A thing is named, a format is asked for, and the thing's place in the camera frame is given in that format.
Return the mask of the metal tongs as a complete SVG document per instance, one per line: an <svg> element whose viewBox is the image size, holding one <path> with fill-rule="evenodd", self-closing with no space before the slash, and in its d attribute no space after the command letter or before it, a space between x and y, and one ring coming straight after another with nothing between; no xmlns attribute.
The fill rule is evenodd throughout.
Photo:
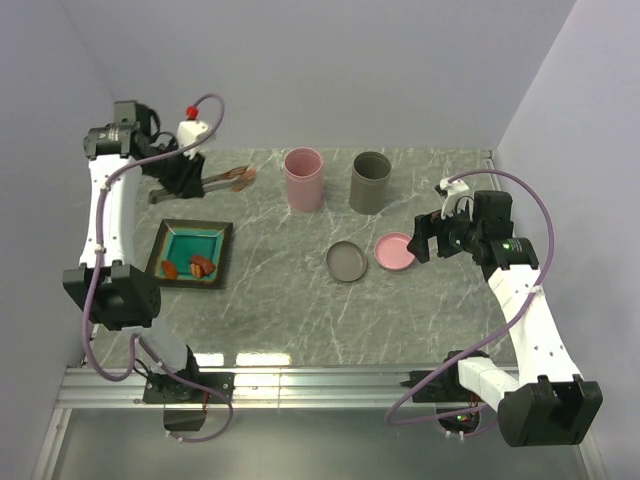
<svg viewBox="0 0 640 480"><path fill-rule="evenodd" d="M224 173L205 177L199 182L190 181L178 193L172 193L165 188L151 190L148 195L148 203L155 205L174 199L203 198L208 193L230 189L231 181L222 178Z"/></svg>

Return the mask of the red shrimp piece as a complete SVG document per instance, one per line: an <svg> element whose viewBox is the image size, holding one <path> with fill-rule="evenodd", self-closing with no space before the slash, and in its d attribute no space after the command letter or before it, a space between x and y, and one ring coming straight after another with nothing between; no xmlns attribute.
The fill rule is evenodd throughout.
<svg viewBox="0 0 640 480"><path fill-rule="evenodd" d="M233 192L240 192L249 187L256 178L257 170L248 166L236 167L222 176L224 180L230 180L230 189Z"/></svg>

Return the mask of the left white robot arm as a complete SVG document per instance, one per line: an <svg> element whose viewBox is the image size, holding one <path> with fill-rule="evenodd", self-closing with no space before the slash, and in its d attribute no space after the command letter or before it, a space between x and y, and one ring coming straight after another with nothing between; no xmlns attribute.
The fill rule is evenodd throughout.
<svg viewBox="0 0 640 480"><path fill-rule="evenodd" d="M142 349L153 372L166 377L166 388L180 402L196 399L203 379L191 349L161 320L157 280L133 264L134 202L143 169L172 157L144 155L149 131L131 115L84 139L91 179L88 229L78 267L63 273L64 290L82 310L81 339L86 360L104 379L121 382L132 373ZM109 373L91 346L94 326L129 338L129 358L122 374Z"/></svg>

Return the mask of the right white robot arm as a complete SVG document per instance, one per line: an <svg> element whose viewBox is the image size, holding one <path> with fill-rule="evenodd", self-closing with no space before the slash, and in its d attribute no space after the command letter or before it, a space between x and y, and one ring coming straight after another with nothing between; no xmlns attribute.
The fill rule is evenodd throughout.
<svg viewBox="0 0 640 480"><path fill-rule="evenodd" d="M578 445L598 413L603 394L583 379L559 335L538 279L544 268L531 242L515 237L512 198L506 192L466 187L442 191L441 209L414 219L408 250L425 263L428 242L449 258L472 256L507 322L518 367L512 377L475 346L444 362L441 386L455 400L475 394L497 414L511 447Z"/></svg>

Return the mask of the brown sausage piece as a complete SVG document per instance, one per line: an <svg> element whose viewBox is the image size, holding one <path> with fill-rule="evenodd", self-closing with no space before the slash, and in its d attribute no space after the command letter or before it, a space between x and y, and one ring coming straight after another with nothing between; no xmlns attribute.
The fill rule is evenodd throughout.
<svg viewBox="0 0 640 480"><path fill-rule="evenodd" d="M176 280L179 276L176 266L169 260L161 261L161 270L164 276L170 280Z"/></svg>

